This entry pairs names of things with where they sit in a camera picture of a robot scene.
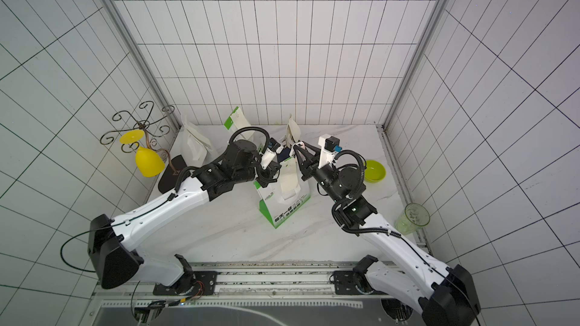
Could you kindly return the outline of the navy beige bag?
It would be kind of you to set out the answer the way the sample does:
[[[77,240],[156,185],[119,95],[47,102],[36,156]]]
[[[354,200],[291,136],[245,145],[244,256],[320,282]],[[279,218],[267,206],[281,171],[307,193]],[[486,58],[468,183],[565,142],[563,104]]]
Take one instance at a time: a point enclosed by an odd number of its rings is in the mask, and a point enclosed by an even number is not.
[[[292,116],[288,118],[288,123],[286,126],[286,133],[283,141],[281,142],[282,151],[277,155],[278,163],[290,158],[292,147],[295,143],[299,142],[301,138],[301,130]]]

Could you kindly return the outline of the cream receipt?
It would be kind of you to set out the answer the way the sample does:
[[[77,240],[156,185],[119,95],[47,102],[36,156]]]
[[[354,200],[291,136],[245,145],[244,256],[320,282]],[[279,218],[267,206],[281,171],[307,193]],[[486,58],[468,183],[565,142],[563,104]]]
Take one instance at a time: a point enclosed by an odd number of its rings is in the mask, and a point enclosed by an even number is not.
[[[294,143],[299,142],[300,138],[301,138],[300,127],[298,126],[297,122],[293,119],[293,117],[290,116],[287,124],[286,141],[288,145],[292,145]]]
[[[295,197],[301,191],[298,179],[297,161],[294,157],[289,157],[281,163],[278,183],[280,186],[280,196],[287,200]]]

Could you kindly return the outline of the green white bag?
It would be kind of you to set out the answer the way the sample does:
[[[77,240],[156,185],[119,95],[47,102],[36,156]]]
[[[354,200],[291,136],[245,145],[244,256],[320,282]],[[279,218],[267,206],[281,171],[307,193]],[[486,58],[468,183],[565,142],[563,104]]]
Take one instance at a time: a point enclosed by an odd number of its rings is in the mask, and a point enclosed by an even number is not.
[[[297,170],[301,191],[291,199],[282,199],[278,180],[276,183],[269,184],[268,187],[261,187],[257,181],[254,181],[255,188],[261,197],[259,211],[275,229],[291,217],[311,197],[309,183],[300,178],[301,173],[298,163]]]
[[[249,123],[248,119],[246,119],[242,108],[236,107],[225,121],[224,126],[230,135],[232,135],[241,128],[250,127],[251,124]],[[254,131],[246,131],[238,135],[237,140],[241,140],[243,138],[244,140],[254,141],[254,133]]]

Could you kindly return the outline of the white paper bag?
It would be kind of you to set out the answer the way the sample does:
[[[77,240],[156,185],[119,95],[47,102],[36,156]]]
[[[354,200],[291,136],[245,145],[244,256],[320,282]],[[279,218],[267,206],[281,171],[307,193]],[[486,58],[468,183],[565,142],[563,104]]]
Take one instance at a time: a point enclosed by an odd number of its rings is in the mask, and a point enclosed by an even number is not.
[[[216,160],[218,151],[199,127],[190,122],[185,115],[181,116],[181,123],[173,149],[181,156],[185,165],[200,168]]]

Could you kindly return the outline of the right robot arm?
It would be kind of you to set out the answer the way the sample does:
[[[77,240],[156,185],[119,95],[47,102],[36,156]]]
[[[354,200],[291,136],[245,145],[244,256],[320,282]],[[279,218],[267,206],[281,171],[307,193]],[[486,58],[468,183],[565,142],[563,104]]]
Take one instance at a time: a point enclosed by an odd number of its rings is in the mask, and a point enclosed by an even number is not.
[[[340,229],[373,244],[400,269],[392,271],[377,257],[366,256],[354,268],[363,293],[387,294],[417,312],[427,325],[471,325],[480,320],[473,277],[464,267],[449,267],[411,243],[363,196],[366,160],[341,149],[336,137],[319,147],[296,143],[303,179],[314,178],[333,200],[331,215]]]

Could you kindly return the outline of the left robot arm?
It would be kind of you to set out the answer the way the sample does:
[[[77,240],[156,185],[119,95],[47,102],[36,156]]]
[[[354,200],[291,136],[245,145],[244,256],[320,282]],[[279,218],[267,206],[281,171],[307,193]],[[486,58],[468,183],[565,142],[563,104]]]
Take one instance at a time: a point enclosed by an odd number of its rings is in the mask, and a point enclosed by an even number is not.
[[[233,140],[215,161],[185,167],[175,188],[134,211],[110,218],[95,217],[89,228],[88,254],[101,283],[110,290],[129,281],[154,282],[175,294],[193,287],[194,272],[184,256],[156,256],[143,242],[173,220],[231,191],[235,185],[275,182],[279,146],[259,151],[249,140]]]

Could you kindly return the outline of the green bowl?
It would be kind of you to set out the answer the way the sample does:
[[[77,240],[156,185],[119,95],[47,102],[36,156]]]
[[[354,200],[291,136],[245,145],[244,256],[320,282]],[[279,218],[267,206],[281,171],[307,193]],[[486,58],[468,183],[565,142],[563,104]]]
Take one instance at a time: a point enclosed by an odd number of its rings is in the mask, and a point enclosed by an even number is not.
[[[366,161],[365,181],[368,183],[378,183],[385,179],[387,171],[382,163],[375,160]]]

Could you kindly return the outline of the black oval stand base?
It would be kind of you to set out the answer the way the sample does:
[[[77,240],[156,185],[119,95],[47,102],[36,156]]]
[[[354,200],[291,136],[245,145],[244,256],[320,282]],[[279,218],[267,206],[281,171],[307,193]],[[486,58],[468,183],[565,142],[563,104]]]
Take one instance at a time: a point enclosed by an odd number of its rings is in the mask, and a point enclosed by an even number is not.
[[[172,159],[172,166],[168,165],[166,170],[161,174],[157,190],[161,193],[167,193],[175,188],[178,176],[181,171],[187,167],[182,155],[177,155]]]

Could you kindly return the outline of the green glass coaster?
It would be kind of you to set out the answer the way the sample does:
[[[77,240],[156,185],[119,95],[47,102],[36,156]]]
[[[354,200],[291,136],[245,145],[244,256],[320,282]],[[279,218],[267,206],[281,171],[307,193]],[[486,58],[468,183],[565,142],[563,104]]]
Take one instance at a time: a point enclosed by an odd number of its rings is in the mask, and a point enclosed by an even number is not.
[[[430,223],[429,211],[420,204],[410,203],[397,217],[395,229],[402,235],[409,235]]]

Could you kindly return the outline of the yellow cup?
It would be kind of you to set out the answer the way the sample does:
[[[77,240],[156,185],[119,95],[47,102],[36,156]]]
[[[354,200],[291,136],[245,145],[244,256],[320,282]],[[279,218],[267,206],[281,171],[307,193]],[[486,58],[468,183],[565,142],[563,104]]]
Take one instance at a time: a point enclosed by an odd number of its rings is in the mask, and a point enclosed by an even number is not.
[[[139,147],[135,155],[135,163],[144,177],[155,177],[164,172],[165,163],[161,156],[146,147]]]

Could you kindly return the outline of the yellow saucer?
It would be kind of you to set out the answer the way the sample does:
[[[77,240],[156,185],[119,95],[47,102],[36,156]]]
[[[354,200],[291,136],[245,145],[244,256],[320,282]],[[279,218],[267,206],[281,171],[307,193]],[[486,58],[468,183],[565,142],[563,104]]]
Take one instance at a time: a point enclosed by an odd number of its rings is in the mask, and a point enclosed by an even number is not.
[[[126,132],[119,138],[119,142],[123,145],[131,145],[133,143],[137,143],[145,136],[145,132],[140,129],[135,129]]]

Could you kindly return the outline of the black scroll metal stand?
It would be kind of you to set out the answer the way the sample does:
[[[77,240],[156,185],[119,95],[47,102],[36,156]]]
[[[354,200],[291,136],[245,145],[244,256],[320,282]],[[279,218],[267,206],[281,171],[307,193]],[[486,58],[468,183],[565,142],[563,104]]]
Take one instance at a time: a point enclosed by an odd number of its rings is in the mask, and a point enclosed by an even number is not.
[[[158,139],[163,138],[170,133],[170,126],[164,125],[163,121],[174,114],[176,110],[175,105],[169,104],[162,107],[160,112],[163,116],[157,120],[152,119],[153,110],[155,109],[155,103],[153,101],[144,101],[140,103],[137,108],[139,110],[147,111],[145,119],[137,119],[137,117],[128,110],[120,110],[117,113],[114,113],[111,119],[112,122],[122,122],[127,124],[128,120],[124,120],[124,118],[129,117],[129,119],[133,121],[133,124],[128,126],[128,128],[115,128],[111,131],[107,131],[101,136],[99,140],[100,144],[103,146],[109,146],[114,142],[114,140],[120,140],[122,135],[128,134],[133,130],[140,130],[143,131],[145,144],[148,147],[151,147],[152,145],[157,145]]]

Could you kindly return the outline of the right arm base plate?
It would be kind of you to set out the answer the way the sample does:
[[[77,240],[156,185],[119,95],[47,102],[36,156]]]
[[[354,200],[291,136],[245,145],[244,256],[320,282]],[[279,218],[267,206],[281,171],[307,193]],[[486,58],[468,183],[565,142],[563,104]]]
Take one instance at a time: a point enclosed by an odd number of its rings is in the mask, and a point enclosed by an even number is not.
[[[385,295],[385,292],[373,289],[367,280],[354,271],[334,271],[329,277],[338,295],[369,296]]]

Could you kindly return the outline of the aluminium rail frame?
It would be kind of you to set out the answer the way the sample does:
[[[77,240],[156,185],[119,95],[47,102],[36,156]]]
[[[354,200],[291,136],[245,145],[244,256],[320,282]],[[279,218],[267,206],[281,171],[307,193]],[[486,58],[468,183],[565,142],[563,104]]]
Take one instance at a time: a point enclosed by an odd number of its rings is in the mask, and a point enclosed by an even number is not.
[[[154,282],[129,281],[106,290],[99,285],[95,299],[82,318],[83,325],[95,324],[106,306],[125,307],[138,324],[150,324],[163,309],[182,306],[346,306],[354,308],[363,298],[380,298],[386,313],[396,322],[417,313],[397,299],[385,295],[338,295],[329,277],[334,271],[353,271],[358,263],[274,263],[274,264],[190,264],[194,272],[216,271],[213,295],[196,297],[155,296]]]

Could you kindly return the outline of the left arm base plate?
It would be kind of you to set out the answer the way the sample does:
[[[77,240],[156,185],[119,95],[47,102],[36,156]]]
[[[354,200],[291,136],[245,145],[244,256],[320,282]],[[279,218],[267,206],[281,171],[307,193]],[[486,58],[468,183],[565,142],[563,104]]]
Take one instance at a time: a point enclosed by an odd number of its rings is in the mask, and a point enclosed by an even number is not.
[[[153,295],[196,297],[199,292],[202,296],[213,295],[217,275],[216,271],[186,272],[171,286],[156,284]]]

